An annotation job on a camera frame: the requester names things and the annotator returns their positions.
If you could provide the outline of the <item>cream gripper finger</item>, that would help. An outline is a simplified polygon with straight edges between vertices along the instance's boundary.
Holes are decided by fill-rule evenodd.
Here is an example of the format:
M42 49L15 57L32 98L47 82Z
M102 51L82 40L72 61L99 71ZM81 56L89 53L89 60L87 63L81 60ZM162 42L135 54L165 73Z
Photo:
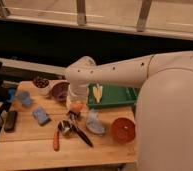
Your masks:
M72 102L71 99L67 96L67 98L66 98L66 108L67 108L68 110L70 110L70 109L72 108L72 104L73 104L73 102Z

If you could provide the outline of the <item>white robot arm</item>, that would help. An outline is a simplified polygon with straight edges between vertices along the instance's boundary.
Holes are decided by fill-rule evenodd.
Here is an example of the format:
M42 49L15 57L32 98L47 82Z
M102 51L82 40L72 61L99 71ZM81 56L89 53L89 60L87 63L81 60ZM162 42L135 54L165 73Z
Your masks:
M193 171L193 51L96 65L83 57L65 70L71 99L90 83L134 87L138 171Z

